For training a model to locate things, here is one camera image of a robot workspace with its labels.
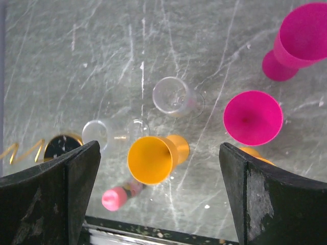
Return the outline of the clear wine glass front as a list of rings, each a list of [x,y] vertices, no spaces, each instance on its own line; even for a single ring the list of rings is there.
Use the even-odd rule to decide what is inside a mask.
[[[152,100],[160,112],[176,118],[196,118],[201,115],[205,105],[203,96],[178,77],[165,77],[157,82]]]

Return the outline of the yellow wine glass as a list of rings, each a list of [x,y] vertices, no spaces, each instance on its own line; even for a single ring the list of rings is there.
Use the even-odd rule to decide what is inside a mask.
[[[180,135],[145,136],[130,147],[127,165],[136,180],[156,185],[164,181],[176,166],[184,163],[189,154],[189,144]]]
[[[255,158],[257,158],[257,159],[259,159],[259,160],[261,160],[261,161],[264,161],[264,162],[266,162],[266,163],[269,163],[269,164],[275,166],[275,164],[273,164],[271,161],[269,161],[269,160],[263,158],[263,157],[261,156],[261,154],[260,154],[257,150],[255,150],[255,149],[253,149],[253,148],[249,148],[249,147],[241,147],[240,150],[244,151],[245,153],[247,153],[247,154],[249,154],[249,155],[251,155],[251,156],[253,156],[253,157],[255,157]]]

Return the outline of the clear wine glass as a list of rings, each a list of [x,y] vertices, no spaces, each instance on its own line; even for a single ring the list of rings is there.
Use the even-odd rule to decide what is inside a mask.
[[[201,115],[205,105],[203,96],[178,77],[165,77],[157,82],[152,100],[160,112],[176,118],[196,118]]]
[[[119,148],[130,147],[137,139],[150,135],[148,124],[142,119],[94,119],[82,130],[84,144],[97,141],[102,155],[110,155]]]

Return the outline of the pink wine glass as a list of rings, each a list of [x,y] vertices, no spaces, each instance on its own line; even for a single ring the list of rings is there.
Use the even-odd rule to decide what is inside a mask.
[[[273,49],[262,61],[264,74],[286,81],[301,68],[326,59],[326,3],[301,5],[283,20]]]
[[[237,142],[259,146],[269,143],[280,133],[284,115],[274,97],[262,91],[249,90],[227,103],[223,123],[227,133]]]

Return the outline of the yellow wine glass front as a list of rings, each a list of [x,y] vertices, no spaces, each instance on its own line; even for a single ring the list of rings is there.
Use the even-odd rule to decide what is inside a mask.
[[[241,147],[240,150],[244,151],[245,153],[247,153],[247,154],[249,154],[249,155],[251,155],[251,156],[253,156],[253,157],[255,157],[255,158],[257,158],[257,159],[259,159],[259,160],[261,160],[261,161],[264,161],[264,162],[266,162],[266,163],[269,163],[269,164],[275,166],[275,164],[273,164],[271,161],[269,161],[269,160],[263,158],[263,157],[261,156],[261,154],[260,154],[257,150],[255,150],[255,149],[253,149],[253,148],[249,148],[249,147]]]

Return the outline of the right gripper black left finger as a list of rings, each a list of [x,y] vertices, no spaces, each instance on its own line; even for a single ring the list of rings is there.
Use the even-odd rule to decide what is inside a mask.
[[[1,244],[77,244],[100,160],[91,141],[1,177]]]

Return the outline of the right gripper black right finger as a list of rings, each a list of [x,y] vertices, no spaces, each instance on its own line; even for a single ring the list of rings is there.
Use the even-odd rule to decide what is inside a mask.
[[[239,244],[326,244],[326,183],[230,143],[220,145],[219,162]]]

